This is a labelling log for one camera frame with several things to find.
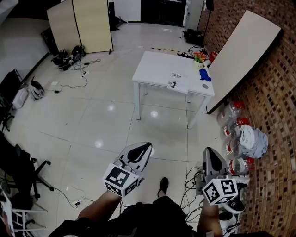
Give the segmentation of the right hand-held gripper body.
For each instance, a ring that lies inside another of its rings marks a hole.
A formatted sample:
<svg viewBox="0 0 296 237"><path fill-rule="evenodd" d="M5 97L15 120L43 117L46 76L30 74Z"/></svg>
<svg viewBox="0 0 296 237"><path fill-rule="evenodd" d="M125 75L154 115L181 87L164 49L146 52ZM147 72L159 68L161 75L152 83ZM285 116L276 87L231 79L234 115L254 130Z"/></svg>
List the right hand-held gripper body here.
<svg viewBox="0 0 296 237"><path fill-rule="evenodd" d="M202 192L210 205L227 203L238 196L236 179L231 174L208 175L205 182Z"/></svg>

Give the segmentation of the magazine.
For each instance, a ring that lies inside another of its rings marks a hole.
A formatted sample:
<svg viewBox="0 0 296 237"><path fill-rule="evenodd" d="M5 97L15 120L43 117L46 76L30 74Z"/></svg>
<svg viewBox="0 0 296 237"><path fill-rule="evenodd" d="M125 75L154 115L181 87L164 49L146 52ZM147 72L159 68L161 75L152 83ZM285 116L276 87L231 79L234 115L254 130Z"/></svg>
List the magazine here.
<svg viewBox="0 0 296 237"><path fill-rule="evenodd" d="M178 93L188 94L189 88L189 72L180 70L169 70L167 79L167 89L173 90Z"/></svg>

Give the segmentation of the person's right forearm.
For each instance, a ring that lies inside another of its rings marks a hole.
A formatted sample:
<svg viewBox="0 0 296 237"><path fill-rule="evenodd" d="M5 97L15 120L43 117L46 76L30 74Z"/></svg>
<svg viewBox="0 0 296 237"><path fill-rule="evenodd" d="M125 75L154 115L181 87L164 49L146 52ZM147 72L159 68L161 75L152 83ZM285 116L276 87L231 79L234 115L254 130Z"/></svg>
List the person's right forearm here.
<svg viewBox="0 0 296 237"><path fill-rule="evenodd" d="M197 237L223 237L218 205L210 205L205 199L197 226Z"/></svg>

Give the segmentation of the pile of pale clothes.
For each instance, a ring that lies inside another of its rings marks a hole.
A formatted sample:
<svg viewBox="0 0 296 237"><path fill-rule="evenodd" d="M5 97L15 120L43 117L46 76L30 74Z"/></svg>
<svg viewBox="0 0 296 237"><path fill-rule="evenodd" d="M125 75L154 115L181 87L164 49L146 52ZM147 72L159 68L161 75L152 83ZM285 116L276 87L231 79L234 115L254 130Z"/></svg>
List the pile of pale clothes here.
<svg viewBox="0 0 296 237"><path fill-rule="evenodd" d="M239 148L242 154L249 158L260 159L268 150L267 135L249 125L242 125L240 130Z"/></svg>

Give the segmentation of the person's clothing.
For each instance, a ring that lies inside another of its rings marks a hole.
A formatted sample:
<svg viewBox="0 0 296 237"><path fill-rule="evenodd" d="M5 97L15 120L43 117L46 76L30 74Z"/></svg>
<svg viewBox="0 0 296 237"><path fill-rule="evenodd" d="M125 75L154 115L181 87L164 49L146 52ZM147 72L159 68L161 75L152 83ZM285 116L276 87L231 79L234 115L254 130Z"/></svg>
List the person's clothing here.
<svg viewBox="0 0 296 237"><path fill-rule="evenodd" d="M164 196L151 204L131 205L106 222L65 220L49 237L196 237L185 218L181 207Z"/></svg>

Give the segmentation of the blue cloth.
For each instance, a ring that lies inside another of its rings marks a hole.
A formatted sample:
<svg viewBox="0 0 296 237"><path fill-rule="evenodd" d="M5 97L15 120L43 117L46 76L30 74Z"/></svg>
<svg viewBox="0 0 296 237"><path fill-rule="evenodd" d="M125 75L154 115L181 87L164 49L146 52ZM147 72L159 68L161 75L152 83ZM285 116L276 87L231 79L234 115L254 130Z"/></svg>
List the blue cloth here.
<svg viewBox="0 0 296 237"><path fill-rule="evenodd" d="M200 80L211 82L212 79L208 76L208 73L205 69L200 69L199 73L200 73L200 77L201 77Z"/></svg>

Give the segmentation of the white and black headset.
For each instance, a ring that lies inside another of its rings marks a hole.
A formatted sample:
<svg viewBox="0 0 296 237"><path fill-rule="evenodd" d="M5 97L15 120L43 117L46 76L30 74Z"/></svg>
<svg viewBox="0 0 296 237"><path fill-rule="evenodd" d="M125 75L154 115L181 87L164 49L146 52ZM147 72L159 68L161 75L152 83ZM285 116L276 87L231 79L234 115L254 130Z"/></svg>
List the white and black headset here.
<svg viewBox="0 0 296 237"><path fill-rule="evenodd" d="M30 85L28 86L28 91L30 92L30 95L33 100L39 100L44 97L44 88L41 86L41 84L34 80L34 77L31 80Z"/></svg>

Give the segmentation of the white leaning board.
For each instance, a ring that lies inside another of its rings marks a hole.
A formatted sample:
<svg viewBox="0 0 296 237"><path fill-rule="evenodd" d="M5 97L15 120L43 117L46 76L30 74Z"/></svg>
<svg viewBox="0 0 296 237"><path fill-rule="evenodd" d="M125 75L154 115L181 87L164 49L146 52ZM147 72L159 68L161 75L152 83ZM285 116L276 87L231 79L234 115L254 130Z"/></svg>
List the white leaning board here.
<svg viewBox="0 0 296 237"><path fill-rule="evenodd" d="M281 28L246 10L238 25L209 67L215 96L206 106L208 114L229 97L279 36Z"/></svg>

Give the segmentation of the black backpack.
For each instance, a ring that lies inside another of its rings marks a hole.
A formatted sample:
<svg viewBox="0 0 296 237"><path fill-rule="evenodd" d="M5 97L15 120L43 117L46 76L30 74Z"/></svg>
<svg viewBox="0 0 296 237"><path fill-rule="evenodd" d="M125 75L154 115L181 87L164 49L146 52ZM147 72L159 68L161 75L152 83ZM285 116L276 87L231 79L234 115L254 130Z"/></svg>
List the black backpack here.
<svg viewBox="0 0 296 237"><path fill-rule="evenodd" d="M66 71L70 67L71 57L66 50L60 50L57 57L51 60L60 70Z"/></svg>
<svg viewBox="0 0 296 237"><path fill-rule="evenodd" d="M75 46L74 49L72 50L71 53L71 59L73 60L73 62L77 62L79 61L82 57L85 56L85 50L84 50L84 46Z"/></svg>

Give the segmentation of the white plastic box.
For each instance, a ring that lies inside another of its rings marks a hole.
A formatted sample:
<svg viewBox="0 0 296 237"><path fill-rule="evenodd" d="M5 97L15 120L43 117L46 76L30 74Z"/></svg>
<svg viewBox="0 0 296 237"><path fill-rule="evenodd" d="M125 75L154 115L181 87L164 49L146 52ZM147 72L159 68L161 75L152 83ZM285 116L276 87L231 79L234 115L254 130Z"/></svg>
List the white plastic box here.
<svg viewBox="0 0 296 237"><path fill-rule="evenodd" d="M25 103L25 101L26 101L26 99L27 99L27 97L28 97L28 91L27 91L27 89L26 88L20 89L17 92L17 94L16 94L16 96L15 96L13 102L12 102L13 109L14 110L17 110L17 109L22 108L23 105L24 105L24 103Z"/></svg>

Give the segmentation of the black equipment bag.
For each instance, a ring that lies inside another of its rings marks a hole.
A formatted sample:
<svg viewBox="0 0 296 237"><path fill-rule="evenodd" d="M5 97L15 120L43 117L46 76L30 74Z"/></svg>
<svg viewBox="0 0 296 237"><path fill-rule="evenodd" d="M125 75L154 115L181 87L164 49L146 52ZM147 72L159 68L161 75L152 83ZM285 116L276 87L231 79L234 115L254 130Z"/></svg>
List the black equipment bag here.
<svg viewBox="0 0 296 237"><path fill-rule="evenodd" d="M201 46L203 44L203 35L201 31L193 30L193 29L187 29L183 31L183 38L187 43L199 45Z"/></svg>

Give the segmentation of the beige folding screen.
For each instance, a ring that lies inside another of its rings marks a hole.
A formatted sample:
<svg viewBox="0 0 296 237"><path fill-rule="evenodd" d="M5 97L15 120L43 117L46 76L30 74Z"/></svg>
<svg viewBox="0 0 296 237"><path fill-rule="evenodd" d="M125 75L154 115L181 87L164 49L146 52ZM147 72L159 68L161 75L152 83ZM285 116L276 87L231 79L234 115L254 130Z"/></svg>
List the beige folding screen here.
<svg viewBox="0 0 296 237"><path fill-rule="evenodd" d="M107 0L65 0L47 10L58 50L113 51Z"/></svg>

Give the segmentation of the black rack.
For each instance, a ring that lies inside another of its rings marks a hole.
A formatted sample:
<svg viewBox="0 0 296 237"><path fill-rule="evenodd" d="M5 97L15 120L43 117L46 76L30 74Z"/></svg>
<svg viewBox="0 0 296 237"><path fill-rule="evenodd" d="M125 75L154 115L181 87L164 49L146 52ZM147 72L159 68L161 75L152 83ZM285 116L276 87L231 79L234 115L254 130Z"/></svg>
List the black rack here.
<svg viewBox="0 0 296 237"><path fill-rule="evenodd" d="M8 122L14 118L10 113L18 91L23 86L24 81L17 69L10 71L3 81L0 83L0 125L2 125L1 133L4 129L10 131Z"/></svg>

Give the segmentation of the dark double door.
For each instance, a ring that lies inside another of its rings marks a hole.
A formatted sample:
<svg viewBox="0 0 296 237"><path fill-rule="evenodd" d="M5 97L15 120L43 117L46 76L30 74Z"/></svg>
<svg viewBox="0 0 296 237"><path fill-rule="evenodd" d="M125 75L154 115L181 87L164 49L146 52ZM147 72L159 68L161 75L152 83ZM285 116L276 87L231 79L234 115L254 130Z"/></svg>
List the dark double door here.
<svg viewBox="0 0 296 237"><path fill-rule="evenodd" d="M183 26L186 0L141 0L141 22Z"/></svg>

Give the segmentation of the black stand with panel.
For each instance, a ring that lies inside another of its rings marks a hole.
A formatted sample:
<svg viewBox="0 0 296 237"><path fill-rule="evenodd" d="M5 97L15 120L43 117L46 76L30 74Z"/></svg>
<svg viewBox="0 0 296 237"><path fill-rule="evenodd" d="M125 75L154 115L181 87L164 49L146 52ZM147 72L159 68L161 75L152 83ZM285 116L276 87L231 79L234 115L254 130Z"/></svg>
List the black stand with panel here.
<svg viewBox="0 0 296 237"><path fill-rule="evenodd" d="M201 49L201 48L204 47L204 39L205 39L205 35L206 35L206 32L207 32L209 20L210 20L210 15L214 11L214 3L213 3L213 0L205 0L205 5L206 5L206 9L209 11L209 14L208 14L207 23L206 23L206 27L205 27L204 33L202 34L202 36L200 36L198 38L197 44L194 45L194 46L192 46L191 48L189 48L187 50L187 52L192 51L193 48L199 48L199 49Z"/></svg>

